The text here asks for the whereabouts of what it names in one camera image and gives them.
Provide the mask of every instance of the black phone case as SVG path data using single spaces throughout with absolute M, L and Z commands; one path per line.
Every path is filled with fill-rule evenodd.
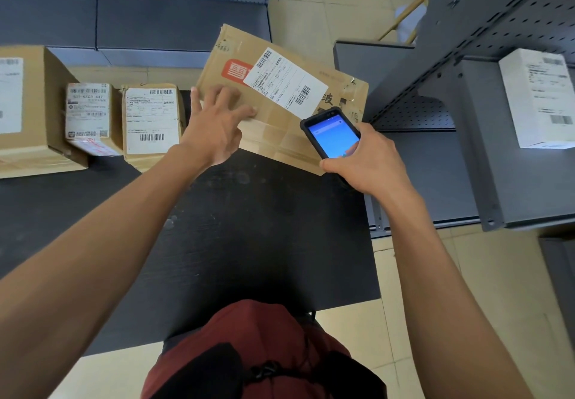
M 303 119 L 299 123 L 299 127 L 304 132 L 308 140 L 311 142 L 313 148 L 317 151 L 318 154 L 320 154 L 320 157 L 322 159 L 328 158 L 328 156 L 321 148 L 320 143 L 317 142 L 316 138 L 313 137 L 313 134 L 309 131 L 309 127 L 323 120 L 327 120 L 336 114 L 339 114 L 341 116 L 341 119 L 345 121 L 345 123 L 351 128 L 351 130 L 355 133 L 355 135 L 357 135 L 358 138 L 361 138 L 361 134 L 359 133 L 359 131 L 357 131 L 356 127 L 349 121 L 349 119 L 345 116 L 345 114 L 343 114 L 343 112 L 339 107 L 331 107 L 329 110 L 319 112 L 311 117 L 308 117 L 307 119 Z

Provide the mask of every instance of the hand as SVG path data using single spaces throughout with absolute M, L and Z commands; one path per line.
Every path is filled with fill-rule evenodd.
M 346 152 L 346 157 L 326 158 L 320 167 L 340 174 L 362 193 L 374 195 L 385 206 L 399 192 L 415 192 L 395 143 L 378 133 L 369 123 L 356 126 L 361 139 Z
M 233 110 L 240 97 L 240 90 L 216 85 L 206 93 L 204 108 L 199 102 L 199 92 L 191 88 L 191 116 L 179 146 L 192 148 L 205 168 L 223 163 L 237 151 L 241 140 L 238 124 L 255 115 L 250 105 Z

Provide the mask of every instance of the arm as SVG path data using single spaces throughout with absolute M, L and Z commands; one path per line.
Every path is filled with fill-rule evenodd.
M 190 125 L 153 168 L 0 281 L 0 386 L 6 398 L 46 398 L 136 280 L 180 194 L 222 163 L 255 114 L 239 92 L 192 89 Z
M 511 356 L 446 252 L 395 145 L 360 124 L 346 158 L 326 159 L 372 194 L 391 222 L 413 361 L 428 398 L 532 398 Z

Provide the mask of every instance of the red logo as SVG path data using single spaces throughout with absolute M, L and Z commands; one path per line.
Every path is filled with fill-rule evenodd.
M 221 75 L 228 80 L 235 81 L 236 83 L 244 84 L 244 79 L 248 76 L 249 71 L 252 69 L 252 65 L 244 63 L 240 60 L 235 60 L 234 58 L 226 61 L 224 69 L 221 71 Z

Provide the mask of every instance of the left hand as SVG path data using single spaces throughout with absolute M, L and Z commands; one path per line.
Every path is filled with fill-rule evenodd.
M 213 86 L 204 97 L 204 107 L 199 102 L 199 91 L 191 88 L 191 116 L 180 146 L 192 148 L 191 155 L 199 157 L 205 167 L 226 161 L 237 151 L 241 131 L 238 124 L 256 114 L 254 107 L 241 105 L 233 109 L 240 97 L 240 90 L 223 85 Z

